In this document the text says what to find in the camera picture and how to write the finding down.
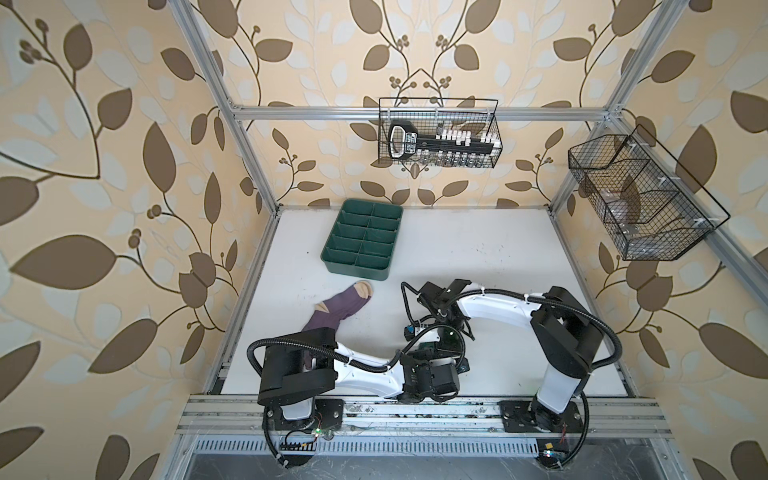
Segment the green divided plastic tray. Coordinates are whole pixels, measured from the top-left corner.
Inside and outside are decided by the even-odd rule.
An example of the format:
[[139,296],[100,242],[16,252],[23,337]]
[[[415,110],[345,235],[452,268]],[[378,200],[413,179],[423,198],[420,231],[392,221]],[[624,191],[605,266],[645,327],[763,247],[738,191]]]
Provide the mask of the green divided plastic tray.
[[346,200],[321,251],[333,274],[384,281],[394,256],[404,209],[361,199]]

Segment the purple sock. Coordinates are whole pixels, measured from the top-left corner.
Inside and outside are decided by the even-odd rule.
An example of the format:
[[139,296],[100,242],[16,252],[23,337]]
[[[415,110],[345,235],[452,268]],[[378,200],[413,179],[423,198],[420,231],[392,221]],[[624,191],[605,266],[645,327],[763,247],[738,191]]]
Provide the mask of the purple sock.
[[336,331],[341,322],[359,312],[372,298],[373,287],[365,280],[355,282],[344,291],[315,305],[303,331],[330,328]]

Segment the blue orange striped sock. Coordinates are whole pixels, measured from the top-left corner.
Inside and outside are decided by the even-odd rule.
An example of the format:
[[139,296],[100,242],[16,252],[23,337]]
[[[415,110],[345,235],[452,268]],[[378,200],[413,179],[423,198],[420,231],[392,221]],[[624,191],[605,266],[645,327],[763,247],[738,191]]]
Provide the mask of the blue orange striped sock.
[[438,342],[422,342],[418,346],[418,352],[425,358],[435,358],[438,354]]

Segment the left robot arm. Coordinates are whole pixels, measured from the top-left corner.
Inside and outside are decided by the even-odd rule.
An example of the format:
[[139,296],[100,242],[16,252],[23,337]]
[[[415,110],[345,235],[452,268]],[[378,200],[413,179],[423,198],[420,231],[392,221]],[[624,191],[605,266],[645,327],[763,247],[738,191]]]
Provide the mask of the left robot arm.
[[246,359],[260,378],[267,448],[285,469],[303,464],[301,452],[341,426],[343,401],[324,394],[342,388],[402,404],[444,403],[459,395],[459,377],[470,369],[463,334],[446,325],[413,334],[390,359],[344,346],[330,327],[253,341]]

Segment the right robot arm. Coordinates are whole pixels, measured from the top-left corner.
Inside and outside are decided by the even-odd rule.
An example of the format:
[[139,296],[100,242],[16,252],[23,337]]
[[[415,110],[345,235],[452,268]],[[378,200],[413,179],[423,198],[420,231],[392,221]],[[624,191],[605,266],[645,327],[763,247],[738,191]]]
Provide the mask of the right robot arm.
[[538,441],[536,461],[546,470],[568,466],[588,434],[590,410],[584,388],[595,370],[617,363],[622,356],[617,334],[562,287],[521,294],[456,279],[446,288],[427,282],[415,289],[404,282],[401,293],[415,295],[428,313],[420,319],[407,317],[407,344],[395,359],[405,376],[397,400],[445,403],[458,396],[459,376],[470,369],[466,342],[474,337],[472,319],[529,328],[548,366],[531,400],[499,402],[503,428],[507,433],[554,435],[552,441]]

